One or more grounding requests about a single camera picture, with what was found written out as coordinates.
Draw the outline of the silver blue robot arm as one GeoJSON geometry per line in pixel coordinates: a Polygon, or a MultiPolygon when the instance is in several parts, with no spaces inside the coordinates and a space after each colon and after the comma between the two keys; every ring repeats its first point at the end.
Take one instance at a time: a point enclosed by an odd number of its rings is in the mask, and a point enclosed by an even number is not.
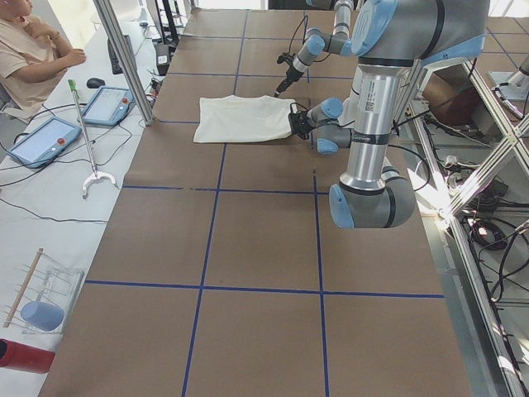
{"type": "Polygon", "coordinates": [[[398,90],[413,65],[437,70],[476,58],[484,48],[486,1],[368,1],[353,12],[351,1],[321,1],[335,13],[331,34],[307,32],[288,64],[283,92],[322,53],[357,58],[350,96],[328,98],[307,111],[288,115],[291,131],[315,136],[323,154],[349,150],[346,171],[329,190],[331,216],[338,227],[389,228],[412,215],[410,182],[389,163],[386,150],[396,122],[398,90]]]}
{"type": "Polygon", "coordinates": [[[308,28],[308,16],[305,16],[293,33],[288,50],[281,53],[277,59],[277,64],[288,65],[285,78],[275,89],[274,97],[277,98],[285,92],[293,83],[298,82],[309,70],[310,66],[317,62],[317,57],[322,53],[351,56],[351,17],[355,10],[355,1],[306,1],[309,7],[320,8],[334,12],[334,25],[332,33],[322,32],[313,27],[308,28]],[[291,51],[293,38],[298,29],[303,26],[303,46],[297,53],[291,51]]]}

